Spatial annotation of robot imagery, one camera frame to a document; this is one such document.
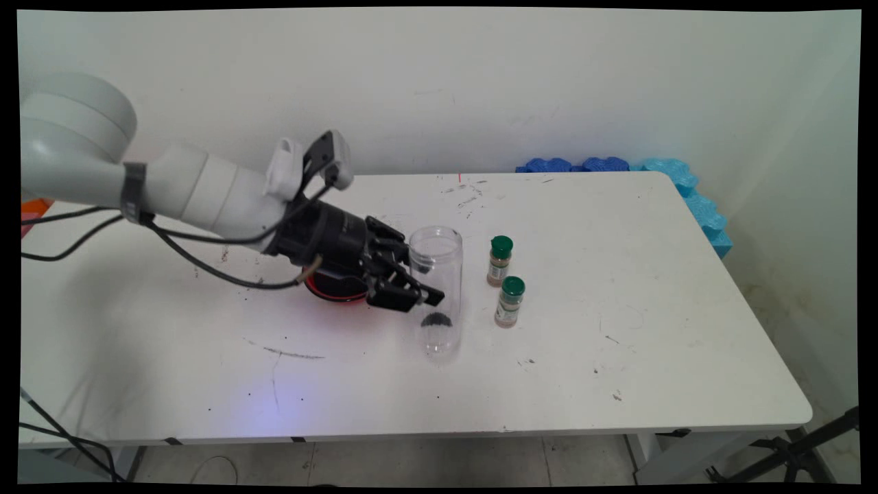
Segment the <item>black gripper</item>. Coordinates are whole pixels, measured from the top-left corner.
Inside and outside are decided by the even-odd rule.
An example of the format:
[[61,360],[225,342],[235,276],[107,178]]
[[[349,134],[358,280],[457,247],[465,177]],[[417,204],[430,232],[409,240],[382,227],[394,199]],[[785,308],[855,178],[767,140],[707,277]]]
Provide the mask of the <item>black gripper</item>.
[[412,253],[404,234],[385,222],[373,216],[361,219],[321,200],[279,227],[264,250],[265,255],[287,257],[295,266],[309,266],[319,255],[319,273],[365,281],[369,306],[403,313],[417,305],[436,307],[445,299],[445,292],[409,274],[411,269],[423,274],[433,270],[433,262],[421,255],[413,263]]

